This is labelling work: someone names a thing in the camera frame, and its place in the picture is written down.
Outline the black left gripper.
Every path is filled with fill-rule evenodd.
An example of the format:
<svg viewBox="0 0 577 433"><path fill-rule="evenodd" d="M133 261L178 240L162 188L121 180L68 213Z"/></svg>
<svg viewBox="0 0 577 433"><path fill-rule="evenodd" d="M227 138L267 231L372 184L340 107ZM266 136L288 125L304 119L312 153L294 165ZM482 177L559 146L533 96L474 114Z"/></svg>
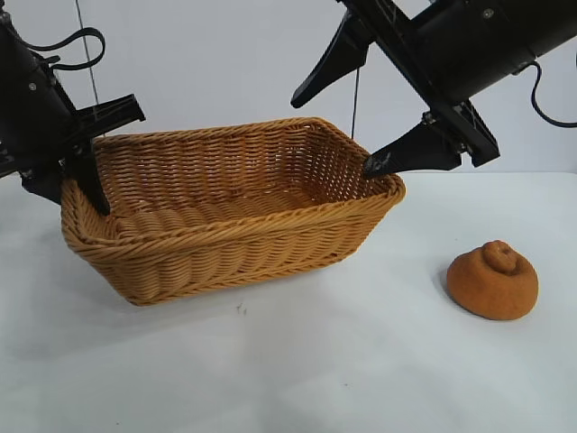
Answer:
<svg viewBox="0 0 577 433"><path fill-rule="evenodd" d="M98 173L94 138L145 115L128 95L76 109L62 85L39 67L1 70L1 175L20 171L29 193L61 204L65 170L101 216L110 214Z"/></svg>

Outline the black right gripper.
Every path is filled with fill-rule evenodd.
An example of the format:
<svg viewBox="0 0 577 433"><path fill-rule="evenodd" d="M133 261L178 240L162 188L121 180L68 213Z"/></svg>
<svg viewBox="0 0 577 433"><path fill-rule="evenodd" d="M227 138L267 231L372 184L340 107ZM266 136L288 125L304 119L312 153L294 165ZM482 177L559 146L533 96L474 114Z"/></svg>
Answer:
<svg viewBox="0 0 577 433"><path fill-rule="evenodd" d="M300 108L361 68L376 44L426 103L421 121L370 155L365 178L453 170L468 153L479 167L499 157L472 105L483 89L532 61L533 15L518 1L437 1L408 18L393 1L349 1L324 54L294 91Z"/></svg>

